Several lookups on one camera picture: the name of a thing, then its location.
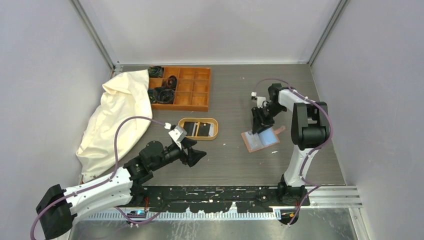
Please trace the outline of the tan leather card holder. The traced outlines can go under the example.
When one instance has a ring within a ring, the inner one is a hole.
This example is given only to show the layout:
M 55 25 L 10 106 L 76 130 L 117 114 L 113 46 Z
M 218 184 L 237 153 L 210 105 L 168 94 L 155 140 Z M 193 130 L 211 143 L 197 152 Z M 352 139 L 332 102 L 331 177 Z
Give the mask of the tan leather card holder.
M 249 153 L 253 153 L 264 148 L 273 146 L 280 142 L 279 134 L 286 129 L 285 126 L 281 126 L 277 129 L 272 127 L 267 130 L 262 131 L 261 133 L 253 134 L 251 130 L 241 133 L 241 138 L 247 148 Z

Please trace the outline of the yellow oval tray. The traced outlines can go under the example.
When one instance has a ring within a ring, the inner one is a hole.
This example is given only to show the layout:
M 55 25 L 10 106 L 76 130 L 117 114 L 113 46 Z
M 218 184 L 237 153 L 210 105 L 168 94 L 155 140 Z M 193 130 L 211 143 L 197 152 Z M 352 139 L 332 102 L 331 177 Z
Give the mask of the yellow oval tray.
M 212 141 L 219 131 L 218 121 L 214 118 L 185 117 L 178 122 L 186 132 L 186 137 L 196 141 Z

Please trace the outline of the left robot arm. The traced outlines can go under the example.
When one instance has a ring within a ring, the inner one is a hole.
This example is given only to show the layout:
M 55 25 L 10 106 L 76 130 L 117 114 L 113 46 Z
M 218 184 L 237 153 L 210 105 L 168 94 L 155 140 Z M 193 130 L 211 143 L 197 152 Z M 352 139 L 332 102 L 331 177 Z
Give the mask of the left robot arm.
M 177 160 L 193 167 L 206 156 L 205 151 L 193 148 L 196 143 L 186 137 L 181 147 L 175 142 L 163 146 L 151 141 L 115 173 L 73 187 L 51 186 L 35 208 L 45 239 L 60 237 L 74 224 L 103 210 L 127 204 L 141 206 L 146 200 L 143 184 L 153 178 L 154 171 Z

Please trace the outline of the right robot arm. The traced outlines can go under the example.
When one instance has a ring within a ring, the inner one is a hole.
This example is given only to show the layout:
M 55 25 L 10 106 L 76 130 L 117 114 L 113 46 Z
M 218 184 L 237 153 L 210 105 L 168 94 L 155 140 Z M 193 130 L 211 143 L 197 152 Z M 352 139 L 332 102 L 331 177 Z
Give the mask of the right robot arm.
M 280 83 L 273 83 L 268 94 L 269 97 L 261 97 L 256 91 L 251 93 L 251 99 L 256 102 L 251 109 L 252 132 L 261 134 L 273 127 L 274 118 L 279 113 L 292 113 L 293 153 L 276 190 L 279 202 L 288 206 L 306 196 L 305 174 L 315 154 L 331 139 L 332 125 L 325 102 L 313 101 L 290 85 L 283 87 Z

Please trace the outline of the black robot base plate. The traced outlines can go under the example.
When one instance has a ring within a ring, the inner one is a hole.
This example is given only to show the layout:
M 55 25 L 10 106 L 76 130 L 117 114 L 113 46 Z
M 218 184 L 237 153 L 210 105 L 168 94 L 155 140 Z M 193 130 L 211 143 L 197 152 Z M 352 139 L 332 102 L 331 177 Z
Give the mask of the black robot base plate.
M 226 213 L 231 206 L 238 213 L 270 213 L 274 207 L 309 205 L 304 186 L 144 186 L 125 207 L 147 208 L 152 212 Z

